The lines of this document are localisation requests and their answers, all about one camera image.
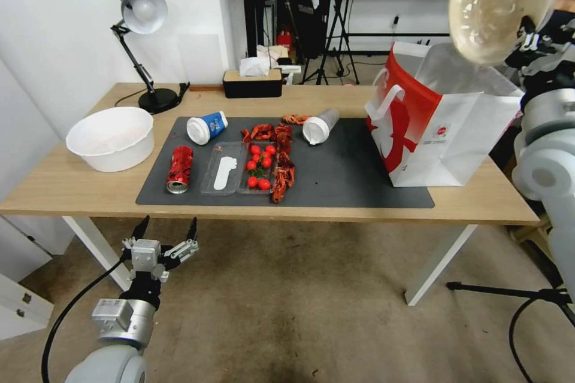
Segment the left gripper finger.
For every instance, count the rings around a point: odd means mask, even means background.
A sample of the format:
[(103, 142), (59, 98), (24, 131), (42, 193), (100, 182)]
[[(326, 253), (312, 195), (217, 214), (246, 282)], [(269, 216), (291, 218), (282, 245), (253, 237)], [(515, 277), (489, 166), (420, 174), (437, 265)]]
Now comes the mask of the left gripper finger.
[(140, 239), (143, 239), (143, 236), (147, 230), (147, 226), (150, 221), (150, 216), (145, 216), (133, 229), (131, 236), (128, 236), (122, 241), (124, 250), (130, 250), (132, 246)]
[(165, 268), (176, 268), (199, 250), (197, 224), (198, 219), (194, 217), (187, 231), (186, 239), (175, 246), (170, 246), (164, 252)]

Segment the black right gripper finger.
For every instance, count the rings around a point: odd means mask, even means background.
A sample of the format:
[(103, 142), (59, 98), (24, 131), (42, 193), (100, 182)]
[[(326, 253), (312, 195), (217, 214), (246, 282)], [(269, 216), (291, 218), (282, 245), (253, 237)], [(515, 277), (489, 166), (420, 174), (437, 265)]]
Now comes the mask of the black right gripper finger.
[(540, 39), (536, 26), (529, 16), (523, 16), (517, 32), (519, 51), (537, 51)]

